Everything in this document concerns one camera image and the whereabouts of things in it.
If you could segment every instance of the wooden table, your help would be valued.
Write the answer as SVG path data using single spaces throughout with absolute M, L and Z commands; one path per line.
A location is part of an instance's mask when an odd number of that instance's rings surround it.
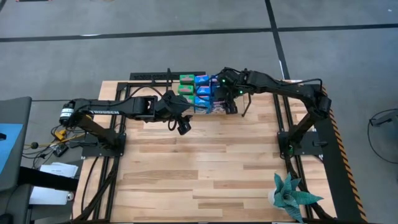
M 117 83 L 104 81 L 99 99 L 114 100 Z M 144 88 L 137 96 L 154 94 Z M 290 99 L 290 106 L 298 123 L 307 111 L 299 100 Z M 96 115 L 94 120 L 109 127 L 110 116 Z M 268 191 L 275 188 L 274 173 L 282 178 L 287 175 L 279 158 L 279 128 L 271 94 L 252 96 L 244 118 L 238 114 L 195 115 L 190 124 L 192 130 L 180 136 L 177 131 L 170 132 L 167 123 L 127 120 L 112 222 L 292 221 L 267 198 Z M 102 160 L 98 159 L 88 182 L 85 207 L 98 188 Z M 80 214 L 93 161 L 89 158 L 83 163 L 73 206 L 75 217 Z M 335 217 L 323 164 L 314 156 L 302 156 L 302 161 L 309 191 L 323 197 L 319 204 Z M 106 199 L 107 193 L 100 218 L 104 217 Z

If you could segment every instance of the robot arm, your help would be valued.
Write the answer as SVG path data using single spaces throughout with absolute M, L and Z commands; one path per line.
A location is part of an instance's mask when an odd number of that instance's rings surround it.
M 325 119 L 329 115 L 331 100 L 322 92 L 322 86 L 317 89 L 312 85 L 301 85 L 303 82 L 287 83 L 275 80 L 265 73 L 247 70 L 239 72 L 232 68 L 224 68 L 218 74 L 217 80 L 220 83 L 220 88 L 215 92 L 215 100 L 224 101 L 227 113 L 237 113 L 233 99 L 245 93 L 253 95 L 268 92 L 300 99 L 308 113 L 299 124 L 289 130 L 289 144 L 293 147 L 301 147 L 300 141 L 304 134 L 315 122 Z
M 159 101 L 157 96 L 131 96 L 122 101 L 75 99 L 63 106 L 59 122 L 66 128 L 79 127 L 97 137 L 102 146 L 112 148 L 119 144 L 115 130 L 103 128 L 87 115 L 122 115 L 146 123 L 175 121 L 178 132 L 184 135 L 191 130 L 191 116 L 183 117 L 182 113 L 190 106 L 194 105 L 189 104 L 184 97 L 176 96 L 172 90 L 162 95 Z

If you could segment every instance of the green leaf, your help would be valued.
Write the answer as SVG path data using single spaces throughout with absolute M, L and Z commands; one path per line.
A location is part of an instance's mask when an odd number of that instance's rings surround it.
M 293 198 L 291 195 L 284 195 L 283 196 L 284 203 L 290 206 L 293 206 L 295 208 L 299 208 L 299 205 L 296 202 L 296 199 Z
M 282 190 L 282 187 L 284 187 L 284 183 L 277 173 L 274 174 L 274 181 L 276 185 L 276 193 L 278 193 Z
M 301 216 L 300 209 L 287 205 L 285 207 L 285 210 L 292 218 L 299 221 L 300 223 L 303 223 L 303 218 Z
M 282 194 L 281 193 L 276 193 L 274 195 L 274 205 L 276 207 L 284 207 L 286 206 L 286 204 L 284 203 L 284 199 L 282 198 Z
M 292 191 L 291 195 L 299 205 L 309 205 L 323 199 L 308 192 Z
M 292 180 L 292 190 L 296 190 L 297 186 L 299 186 L 300 181 L 301 178 Z
M 292 176 L 290 176 L 290 173 L 288 173 L 287 177 L 285 179 L 284 187 L 282 187 L 282 190 L 280 190 L 282 195 L 291 193 L 291 191 L 292 191 L 292 183 L 290 181 L 291 179 L 292 179 Z

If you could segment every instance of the stack of boxes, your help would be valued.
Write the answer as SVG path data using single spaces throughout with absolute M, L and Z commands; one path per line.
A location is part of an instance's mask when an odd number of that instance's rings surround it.
M 185 99 L 187 99 L 188 103 L 195 104 L 195 96 L 194 94 L 194 84 L 195 76 L 194 75 L 180 75 L 180 84 L 178 86 L 179 95 L 183 95 Z M 190 107 L 187 110 L 187 113 L 194 113 L 194 107 Z
M 187 112 L 196 114 L 224 113 L 221 102 L 212 102 L 212 96 L 219 87 L 217 78 L 210 80 L 208 75 L 181 75 L 178 93 L 187 101 L 205 108 L 190 108 Z

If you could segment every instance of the hazard stripe tape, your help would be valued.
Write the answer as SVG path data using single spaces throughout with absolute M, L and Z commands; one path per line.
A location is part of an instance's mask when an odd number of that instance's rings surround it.
M 352 187 L 352 190 L 353 190 L 353 193 L 354 193 L 355 201 L 357 202 L 359 214 L 361 215 L 361 218 L 365 222 L 368 222 L 368 219 L 366 218 L 366 215 L 365 215 L 365 210 L 364 210 L 364 208 L 362 206 L 362 201 L 359 198 L 358 188 L 356 187 L 356 184 L 355 184 L 355 181 L 354 181 L 353 171 L 351 170 L 351 167 L 348 165 L 347 154 L 346 154 L 346 151 L 344 149 L 343 140 L 341 139 L 340 133 L 338 131 L 337 123 L 335 121 L 335 116 L 333 115 L 333 110 L 332 109 L 330 109 L 330 111 L 329 111 L 329 118 L 330 118 L 330 121 L 331 121 L 331 125 L 333 126 L 333 129 L 335 130 L 336 140 L 337 140 L 337 143 L 338 143 L 338 147 L 340 149 L 340 154 L 341 154 L 343 162 L 345 164 L 345 169 L 347 171 L 347 176 L 348 176 L 348 179 L 349 179 L 349 183 L 351 184 L 351 187 Z
M 361 218 L 362 218 L 365 222 L 368 222 L 368 219 L 366 218 L 366 215 L 365 215 L 365 214 L 362 214 L 362 213 L 361 213 Z

